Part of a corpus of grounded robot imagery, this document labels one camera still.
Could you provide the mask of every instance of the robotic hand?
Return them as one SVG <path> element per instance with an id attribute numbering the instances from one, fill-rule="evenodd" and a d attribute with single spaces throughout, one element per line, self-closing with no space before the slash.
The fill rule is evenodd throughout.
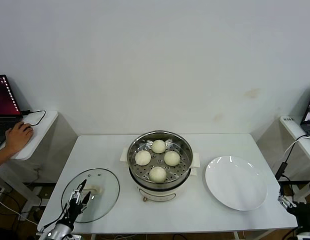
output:
<path id="1" fill-rule="evenodd" d="M 310 239 L 310 203 L 296 202 L 289 200 L 285 195 L 283 188 L 280 188 L 278 201 L 286 211 L 296 217 L 297 230 L 296 237 L 290 237 L 292 240 Z"/>
<path id="2" fill-rule="evenodd" d="M 86 181 L 87 180 L 85 179 L 80 185 L 78 185 L 77 189 L 74 189 L 74 191 L 71 193 L 68 201 L 69 207 L 66 210 L 62 219 L 58 220 L 58 218 L 55 220 L 57 222 L 54 229 L 44 233 L 44 230 L 55 221 L 45 225 L 40 230 L 40 232 L 36 234 L 40 236 L 39 240 L 82 240 L 82 237 L 80 235 L 72 235 L 71 232 L 74 230 L 74 222 L 76 218 L 86 209 L 87 203 L 89 202 L 91 196 L 91 192 L 89 191 L 88 194 L 81 201 L 82 191 L 84 189 Z M 65 204 L 61 215 L 64 213 L 66 207 L 67 203 Z"/>

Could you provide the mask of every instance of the wall stain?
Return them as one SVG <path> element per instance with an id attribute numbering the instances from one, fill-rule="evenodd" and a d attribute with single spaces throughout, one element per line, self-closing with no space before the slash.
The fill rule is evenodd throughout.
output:
<path id="1" fill-rule="evenodd" d="M 223 119 L 224 115 L 223 113 L 218 113 L 213 117 L 214 123 L 219 123 Z"/>
<path id="2" fill-rule="evenodd" d="M 246 91 L 244 93 L 244 96 L 247 97 L 247 98 L 250 98 L 250 99 L 257 99 L 258 96 L 260 95 L 261 93 L 261 89 L 260 88 L 253 88 L 249 91 Z"/>

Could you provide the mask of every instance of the mouse cable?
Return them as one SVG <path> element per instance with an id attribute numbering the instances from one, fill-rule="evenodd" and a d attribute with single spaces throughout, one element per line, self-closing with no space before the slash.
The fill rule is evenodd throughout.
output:
<path id="1" fill-rule="evenodd" d="M 37 126 L 42 121 L 42 119 L 45 117 L 45 115 L 46 115 L 46 111 L 45 110 L 38 110 L 38 111 L 24 110 L 24 111 L 21 111 L 21 114 L 23 116 L 26 116 L 26 115 L 29 115 L 29 114 L 39 113 L 39 112 L 44 112 L 43 116 L 40 118 L 40 120 L 36 124 L 31 124 L 31 126 Z"/>

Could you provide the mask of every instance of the cable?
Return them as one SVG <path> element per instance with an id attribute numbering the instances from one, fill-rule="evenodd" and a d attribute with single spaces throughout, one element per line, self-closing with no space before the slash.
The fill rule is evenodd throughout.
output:
<path id="1" fill-rule="evenodd" d="M 60 240 L 63 240 L 65 238 L 72 238 L 73 235 L 72 234 L 66 234 L 65 236 L 63 236 Z"/>
<path id="2" fill-rule="evenodd" d="M 291 188 L 291 199 L 294 202 L 294 190 L 293 190 L 293 185 L 292 185 L 292 181 L 289 179 L 288 176 L 285 176 L 284 174 L 281 175 L 282 177 L 286 178 L 290 184 L 290 188 Z"/>
<path id="3" fill-rule="evenodd" d="M 12 196 L 8 195 L 7 193 L 5 192 L 0 192 L 0 194 L 3 194 L 5 196 L 8 196 L 9 198 L 11 198 L 18 206 L 18 209 L 19 209 L 19 212 L 21 211 L 21 206 L 19 205 L 19 203 L 16 201 L 15 198 L 13 198 Z M 6 214 L 6 213 L 0 213 L 0 215 L 4 215 L 4 216 L 13 216 L 13 215 L 16 215 L 16 213 L 14 214 Z"/>
<path id="4" fill-rule="evenodd" d="M 183 236 L 182 234 L 179 234 L 179 233 L 175 233 L 175 234 L 173 235 L 173 240 L 175 240 L 175 237 L 176 237 L 176 236 L 181 236 L 183 239 L 188 240 L 185 236 Z"/>
<path id="5" fill-rule="evenodd" d="M 296 139 L 296 141 L 299 140 L 300 138 L 306 137 L 306 136 L 307 136 L 307 134 L 302 135 L 302 136 L 298 137 L 298 138 Z M 294 142 L 294 143 L 293 143 L 293 146 L 291 146 L 291 149 L 290 149 L 290 151 L 289 151 L 289 153 L 288 153 L 288 155 L 287 155 L 287 158 L 286 158 L 286 160 L 285 160 L 285 163 L 287 163 L 287 161 L 288 161 L 288 159 L 289 159 L 289 157 L 290 157 L 290 155 L 291 155 L 291 153 L 292 153 L 292 151 L 293 151 L 293 148 L 294 148 L 294 146 L 295 146 L 295 143 L 296 143 L 296 142 Z"/>
<path id="6" fill-rule="evenodd" d="M 294 147 L 295 143 L 297 143 L 298 141 L 300 141 L 300 140 L 302 140 L 302 139 L 310 139 L 310 136 L 302 135 L 302 136 L 298 137 L 298 138 L 297 138 L 291 145 L 289 145 L 289 147 L 284 151 L 283 156 L 282 156 L 280 159 L 276 160 L 276 161 L 274 162 L 273 166 L 271 167 L 271 168 L 273 169 L 273 168 L 275 167 L 275 165 L 277 164 L 277 162 L 278 162 L 279 160 L 281 160 L 282 158 L 284 158 L 285 155 L 286 155 L 286 152 L 290 149 L 290 152 L 289 152 L 289 154 L 288 154 L 288 156 L 287 156 L 287 158 L 286 158 L 286 161 L 283 161 L 283 162 L 280 164 L 280 166 L 279 166 L 277 172 L 275 173 L 275 178 L 276 178 L 277 181 L 278 181 L 278 180 L 281 178 L 281 176 L 285 173 L 285 169 L 286 169 L 286 167 L 287 167 L 287 165 L 288 165 L 287 161 L 288 161 L 288 159 L 289 159 L 289 156 L 291 155 L 291 152 L 292 152 L 292 150 L 293 150 L 293 147 Z"/>
<path id="7" fill-rule="evenodd" d="M 55 223 L 58 219 L 60 219 L 60 218 L 61 218 L 61 216 L 63 215 L 63 213 L 64 213 L 64 211 L 65 211 L 66 207 L 67 207 L 67 203 L 65 203 L 65 206 L 64 206 L 64 208 L 62 209 L 62 211 L 61 211 L 61 213 L 60 213 L 59 217 L 58 217 L 58 218 L 56 218 L 54 221 L 52 221 L 52 222 L 50 222 L 50 223 L 46 224 L 45 226 L 43 226 L 43 227 L 42 227 L 42 230 L 44 231 L 44 229 L 46 229 L 47 227 L 49 227 L 50 225 L 52 225 L 53 223 Z"/>
<path id="8" fill-rule="evenodd" d="M 40 118 L 40 120 L 39 120 L 36 124 L 31 124 L 31 126 L 37 126 L 37 125 L 42 121 L 42 119 L 45 117 L 46 111 L 45 111 L 45 110 L 30 111 L 31 114 L 33 114 L 33 113 L 39 113 L 39 112 L 44 112 L 43 116 Z"/>
<path id="9" fill-rule="evenodd" d="M 25 219 L 26 221 L 28 221 L 28 222 L 30 222 L 30 223 L 35 224 L 36 226 L 38 226 L 37 223 L 35 223 L 35 222 L 31 221 L 31 220 L 28 220 L 26 217 L 24 217 L 23 215 L 19 214 L 17 211 L 14 211 L 13 209 L 9 208 L 8 206 L 6 206 L 6 205 L 5 205 L 4 203 L 2 203 L 1 201 L 0 201 L 0 204 L 2 204 L 5 208 L 11 210 L 12 212 L 18 214 L 19 216 L 21 216 L 21 217 L 22 217 L 23 219 Z"/>
<path id="10" fill-rule="evenodd" d="M 119 237 L 119 236 L 121 236 L 121 235 L 117 235 L 116 237 L 114 237 L 114 240 L 120 240 L 120 239 L 131 238 L 131 237 L 136 236 L 136 234 L 130 235 L 130 236 L 123 236 L 123 237 Z"/>
<path id="11" fill-rule="evenodd" d="M 281 240 L 285 240 L 285 238 L 288 236 L 288 235 L 290 235 L 292 232 L 294 232 L 296 229 L 298 229 L 299 227 L 297 226 L 297 227 L 295 227 L 295 228 L 293 228 L 293 229 L 291 229 L 288 233 L 286 233 L 284 236 L 283 236 L 283 238 L 281 239 Z"/>
<path id="12" fill-rule="evenodd" d="M 37 172 L 37 177 L 36 179 L 34 179 L 33 181 L 31 181 L 30 183 L 28 183 L 27 185 L 25 185 L 26 187 L 30 186 L 32 183 L 34 183 L 35 181 L 37 181 L 39 178 L 40 178 L 40 174 L 39 174 L 39 171 L 40 169 L 39 168 L 35 168 L 36 169 L 36 172 Z"/>
<path id="13" fill-rule="evenodd" d="M 6 193 L 4 193 L 4 192 L 0 192 L 0 194 L 4 194 L 4 195 L 10 197 L 11 199 L 13 199 L 13 200 L 15 201 L 15 203 L 18 204 L 18 202 L 17 202 L 13 197 L 11 197 L 10 195 L 8 195 L 8 194 L 6 194 Z M 43 201 L 43 198 L 40 198 L 40 203 L 39 203 L 39 205 L 38 205 L 38 206 L 33 206 L 33 207 L 35 207 L 35 208 L 40 208 L 40 207 L 41 207 L 41 204 L 42 204 L 42 201 Z M 19 205 L 18 205 L 18 208 L 19 208 L 19 213 L 20 213 L 20 214 L 27 214 L 27 213 L 36 212 L 36 210 L 33 210 L 33 211 L 22 211 L 22 212 L 21 212 L 21 207 L 20 207 Z M 1 213 L 1 212 L 0 212 L 0 215 L 3 215 L 3 216 L 15 216 L 15 215 L 17 215 L 17 213 Z"/>
<path id="14" fill-rule="evenodd" d="M 284 154 L 283 154 L 283 156 L 280 158 L 280 159 L 278 159 L 277 161 L 275 161 L 275 163 L 274 163 L 274 165 L 272 166 L 272 168 L 275 166 L 275 164 L 279 161 L 279 160 L 281 160 L 282 158 L 284 158 L 285 157 L 285 155 L 286 155 L 286 152 L 291 148 L 291 150 L 293 150 L 293 146 L 295 145 L 295 143 L 297 143 L 297 142 L 299 142 L 300 140 L 302 140 L 302 139 L 310 139 L 310 136 L 307 136 L 307 135 L 302 135 L 302 136 L 300 136 L 300 137 L 298 137 L 291 145 L 289 145 L 289 147 L 284 151 Z"/>

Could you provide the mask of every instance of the white side table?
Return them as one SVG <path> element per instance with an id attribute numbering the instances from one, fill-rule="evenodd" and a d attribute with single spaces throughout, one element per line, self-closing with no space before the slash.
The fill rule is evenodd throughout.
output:
<path id="1" fill-rule="evenodd" d="M 23 121 L 25 123 L 36 124 L 41 119 L 43 114 L 43 112 L 31 113 L 25 116 Z M 47 131 L 56 120 L 57 116 L 57 111 L 47 110 L 46 115 L 41 120 L 41 122 L 38 125 L 33 126 L 34 134 L 31 137 L 30 141 L 20 152 L 16 153 L 11 159 L 19 161 L 25 161 L 29 159 L 44 138 Z M 23 184 L 18 175 L 10 168 L 9 162 L 5 162 L 0 166 L 0 186 L 7 189 L 7 184 L 6 186 L 3 186 L 4 182 L 9 184 L 13 189 L 15 189 L 27 199 L 27 203 L 23 208 L 23 212 L 27 212 L 32 208 L 32 206 L 38 206 L 40 204 L 41 199 L 37 196 L 37 194 L 39 194 L 39 192 L 41 191 L 41 187 L 35 187 L 34 190 L 31 191 L 27 186 Z M 41 206 L 46 206 L 47 202 L 47 200 L 43 199 Z"/>

